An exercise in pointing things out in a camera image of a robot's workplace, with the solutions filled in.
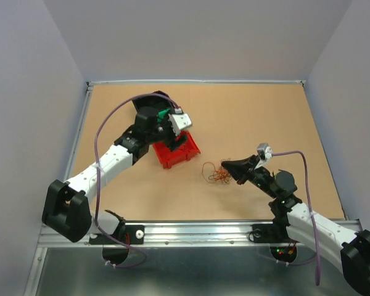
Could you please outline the green plastic bin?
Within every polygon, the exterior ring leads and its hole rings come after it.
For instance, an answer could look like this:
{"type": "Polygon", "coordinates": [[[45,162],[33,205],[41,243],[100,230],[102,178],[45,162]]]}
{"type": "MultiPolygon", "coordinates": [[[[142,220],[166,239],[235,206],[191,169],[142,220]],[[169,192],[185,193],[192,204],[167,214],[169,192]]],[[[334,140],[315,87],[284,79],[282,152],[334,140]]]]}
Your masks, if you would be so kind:
{"type": "Polygon", "coordinates": [[[170,109],[164,109],[162,111],[159,111],[158,114],[157,114],[157,121],[160,122],[162,120],[164,120],[165,116],[167,115],[167,113],[170,111],[170,109]]]}

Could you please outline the red plastic bin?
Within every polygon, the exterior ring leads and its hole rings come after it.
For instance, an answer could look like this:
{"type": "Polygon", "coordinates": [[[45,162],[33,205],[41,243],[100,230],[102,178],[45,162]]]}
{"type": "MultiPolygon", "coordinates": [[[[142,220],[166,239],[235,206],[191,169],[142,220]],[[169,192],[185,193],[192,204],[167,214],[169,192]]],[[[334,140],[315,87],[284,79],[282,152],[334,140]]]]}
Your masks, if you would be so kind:
{"type": "Polygon", "coordinates": [[[167,148],[167,146],[164,145],[164,143],[162,142],[158,142],[152,145],[163,169],[170,169],[172,166],[184,161],[189,161],[197,154],[200,154],[200,150],[193,140],[190,132],[183,131],[181,133],[181,136],[184,135],[186,135],[187,137],[186,142],[175,151],[170,151],[169,148],[167,148]]]}

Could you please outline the black plastic bin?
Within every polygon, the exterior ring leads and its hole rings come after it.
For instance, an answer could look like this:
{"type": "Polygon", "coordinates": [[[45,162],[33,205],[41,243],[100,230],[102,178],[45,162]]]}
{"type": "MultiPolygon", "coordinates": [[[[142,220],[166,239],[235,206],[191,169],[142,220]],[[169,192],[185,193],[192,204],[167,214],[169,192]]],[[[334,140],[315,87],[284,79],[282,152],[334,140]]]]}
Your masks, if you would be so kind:
{"type": "Polygon", "coordinates": [[[155,91],[146,96],[138,97],[133,99],[132,103],[137,114],[146,117],[157,117],[159,111],[164,109],[172,111],[175,108],[169,95],[162,91],[155,91]]]}

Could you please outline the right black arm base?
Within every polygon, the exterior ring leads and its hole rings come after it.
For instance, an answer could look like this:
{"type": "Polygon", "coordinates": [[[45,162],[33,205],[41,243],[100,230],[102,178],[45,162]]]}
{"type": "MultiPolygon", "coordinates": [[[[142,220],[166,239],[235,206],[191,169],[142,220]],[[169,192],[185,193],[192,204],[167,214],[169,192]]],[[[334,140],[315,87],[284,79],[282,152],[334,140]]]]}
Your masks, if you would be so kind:
{"type": "Polygon", "coordinates": [[[248,240],[256,244],[280,244],[292,241],[285,227],[269,223],[251,225],[251,231],[248,232],[248,240]]]}

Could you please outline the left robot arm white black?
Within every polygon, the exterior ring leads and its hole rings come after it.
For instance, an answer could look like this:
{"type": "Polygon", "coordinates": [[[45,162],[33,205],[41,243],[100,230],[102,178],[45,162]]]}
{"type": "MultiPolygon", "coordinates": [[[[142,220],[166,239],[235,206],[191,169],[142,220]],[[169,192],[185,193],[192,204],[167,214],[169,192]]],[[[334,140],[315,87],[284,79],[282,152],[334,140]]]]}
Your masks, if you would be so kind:
{"type": "Polygon", "coordinates": [[[66,181],[55,180],[49,185],[42,222],[71,242],[99,232],[112,243],[120,242],[125,235],[121,218],[110,211],[91,211],[92,200],[99,201],[101,189],[132,167],[148,152],[150,145],[162,142],[170,151],[178,149],[186,142],[184,132],[191,125],[189,115],[181,108],[139,109],[134,123],[107,152],[96,154],[93,164],[66,181]]]}

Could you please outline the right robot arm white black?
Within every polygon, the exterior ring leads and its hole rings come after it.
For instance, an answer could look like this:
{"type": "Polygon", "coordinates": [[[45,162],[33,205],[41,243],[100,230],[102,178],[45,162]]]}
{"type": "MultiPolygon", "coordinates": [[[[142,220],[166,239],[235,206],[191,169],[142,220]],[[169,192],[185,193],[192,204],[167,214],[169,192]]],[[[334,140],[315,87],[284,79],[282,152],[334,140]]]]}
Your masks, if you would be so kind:
{"type": "Polygon", "coordinates": [[[271,233],[279,241],[287,238],[315,251],[333,264],[360,295],[370,295],[370,231],[354,231],[320,215],[295,196],[292,173],[269,172],[252,155],[243,160],[225,160],[222,167],[237,184],[250,182],[272,198],[274,215],[271,233]]]}

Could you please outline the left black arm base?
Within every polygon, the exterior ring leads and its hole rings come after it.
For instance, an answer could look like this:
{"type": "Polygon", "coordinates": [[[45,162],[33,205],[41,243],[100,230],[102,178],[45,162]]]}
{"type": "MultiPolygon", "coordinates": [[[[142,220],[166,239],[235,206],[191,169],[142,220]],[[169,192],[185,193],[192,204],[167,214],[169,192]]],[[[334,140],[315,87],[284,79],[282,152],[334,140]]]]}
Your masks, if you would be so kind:
{"type": "MultiPolygon", "coordinates": [[[[110,210],[100,213],[98,222],[104,231],[124,244],[142,245],[144,243],[145,226],[143,224],[129,224],[124,217],[110,210]]],[[[117,245],[115,241],[104,235],[95,223],[92,223],[89,230],[89,243],[91,245],[117,245]]]]}

